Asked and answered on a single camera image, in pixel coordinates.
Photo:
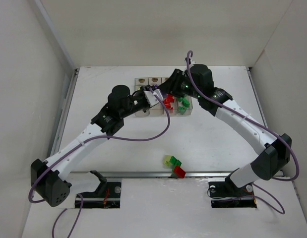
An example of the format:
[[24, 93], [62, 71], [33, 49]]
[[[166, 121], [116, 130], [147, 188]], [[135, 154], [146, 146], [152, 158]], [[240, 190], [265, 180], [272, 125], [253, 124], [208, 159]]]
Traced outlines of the purple lego block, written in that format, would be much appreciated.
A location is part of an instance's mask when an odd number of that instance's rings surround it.
[[161, 97], [162, 97], [163, 99], [165, 99], [165, 98], [167, 97], [167, 94], [164, 93], [164, 92], [159, 88], [158, 85], [153, 85], [153, 86], [152, 86], [152, 89], [153, 89], [154, 92], [159, 92], [159, 94], [161, 95]]

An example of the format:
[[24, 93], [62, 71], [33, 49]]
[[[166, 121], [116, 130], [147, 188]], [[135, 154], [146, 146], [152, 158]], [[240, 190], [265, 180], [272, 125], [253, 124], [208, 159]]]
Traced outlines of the red square lego brick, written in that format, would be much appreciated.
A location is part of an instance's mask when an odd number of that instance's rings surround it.
[[168, 94], [168, 99], [171, 101], [171, 102], [173, 102], [175, 99], [174, 99], [174, 97], [172, 96], [172, 95], [170, 95], [170, 94]]

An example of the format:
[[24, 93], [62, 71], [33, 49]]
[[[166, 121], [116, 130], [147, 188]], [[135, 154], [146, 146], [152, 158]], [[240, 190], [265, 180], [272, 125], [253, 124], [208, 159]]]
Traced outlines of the red lego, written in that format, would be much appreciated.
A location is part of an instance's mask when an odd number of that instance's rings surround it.
[[166, 98], [164, 100], [164, 105], [168, 110], [172, 110], [174, 108], [174, 98]]

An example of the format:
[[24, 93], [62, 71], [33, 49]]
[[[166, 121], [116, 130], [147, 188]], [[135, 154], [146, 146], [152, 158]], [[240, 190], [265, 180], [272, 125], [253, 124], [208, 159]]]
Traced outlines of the green lego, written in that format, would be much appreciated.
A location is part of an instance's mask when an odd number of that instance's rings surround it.
[[187, 112], [187, 107], [179, 106], [179, 108], [178, 108], [178, 114], [179, 115], [185, 115], [186, 112]]
[[176, 159], [174, 156], [171, 156], [171, 157], [170, 157], [169, 162], [170, 162], [174, 167], [176, 167], [176, 166], [179, 166], [179, 167], [180, 167], [180, 166], [182, 165], [181, 161], [178, 160], [178, 159]]
[[179, 98], [178, 101], [182, 104], [183, 107], [190, 107], [190, 102], [187, 98]]

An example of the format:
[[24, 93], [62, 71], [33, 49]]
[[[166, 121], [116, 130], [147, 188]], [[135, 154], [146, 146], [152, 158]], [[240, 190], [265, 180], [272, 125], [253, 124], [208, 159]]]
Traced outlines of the yellow-green lego block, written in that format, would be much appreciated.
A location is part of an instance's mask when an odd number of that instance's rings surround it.
[[171, 155], [166, 155], [164, 157], [163, 163], [165, 166], [170, 167], [172, 165], [172, 163], [170, 162], [171, 157]]

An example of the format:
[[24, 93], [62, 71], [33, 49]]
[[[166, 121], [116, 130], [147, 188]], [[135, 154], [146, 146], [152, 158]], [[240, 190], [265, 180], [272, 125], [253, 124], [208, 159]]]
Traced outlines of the tall red lego brick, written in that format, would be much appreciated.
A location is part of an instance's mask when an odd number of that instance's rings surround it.
[[173, 173], [177, 178], [183, 179], [186, 175], [186, 172], [180, 167], [180, 166], [175, 166], [173, 168]]

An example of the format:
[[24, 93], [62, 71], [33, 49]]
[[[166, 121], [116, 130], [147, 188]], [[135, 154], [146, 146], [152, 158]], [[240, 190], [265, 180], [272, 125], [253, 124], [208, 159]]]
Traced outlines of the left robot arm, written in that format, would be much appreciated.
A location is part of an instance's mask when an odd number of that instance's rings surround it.
[[70, 173], [96, 147], [117, 139], [115, 134], [123, 127], [124, 118], [162, 101], [161, 91], [155, 86], [143, 86], [133, 94], [125, 85], [115, 86], [107, 103], [75, 139], [44, 161], [37, 159], [31, 164], [29, 202], [36, 203], [34, 193], [41, 196], [39, 202], [47, 202], [51, 207], [59, 206], [70, 194], [101, 194], [105, 179], [99, 172], [87, 172], [79, 179], [71, 178]]

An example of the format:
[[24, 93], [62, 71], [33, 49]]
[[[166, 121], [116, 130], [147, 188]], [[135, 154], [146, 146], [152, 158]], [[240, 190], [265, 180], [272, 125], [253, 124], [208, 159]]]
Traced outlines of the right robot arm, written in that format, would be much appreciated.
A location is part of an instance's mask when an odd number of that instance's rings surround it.
[[248, 115], [224, 89], [214, 86], [212, 71], [203, 64], [175, 69], [159, 87], [163, 94], [190, 96], [217, 119], [236, 131], [258, 155], [251, 163], [236, 169], [226, 179], [231, 188], [241, 188], [259, 179], [270, 180], [290, 160], [292, 140], [287, 134], [273, 135]]

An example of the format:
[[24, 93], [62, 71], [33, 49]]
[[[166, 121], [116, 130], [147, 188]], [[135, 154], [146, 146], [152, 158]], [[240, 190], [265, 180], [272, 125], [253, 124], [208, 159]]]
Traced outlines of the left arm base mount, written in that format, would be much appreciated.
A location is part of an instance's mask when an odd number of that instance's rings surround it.
[[108, 182], [101, 182], [94, 192], [83, 192], [81, 193], [83, 198], [105, 198], [107, 192], [109, 191], [108, 198], [120, 198], [121, 197], [121, 190], [122, 190], [122, 182], [121, 181], [108, 181]]

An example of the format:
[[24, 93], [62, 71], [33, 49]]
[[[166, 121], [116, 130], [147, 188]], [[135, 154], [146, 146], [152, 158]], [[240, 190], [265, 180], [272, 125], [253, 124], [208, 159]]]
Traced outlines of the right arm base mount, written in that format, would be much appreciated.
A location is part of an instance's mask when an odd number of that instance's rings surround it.
[[214, 199], [237, 198], [253, 194], [253, 186], [251, 183], [238, 188], [231, 182], [210, 180], [208, 185], [209, 195]]

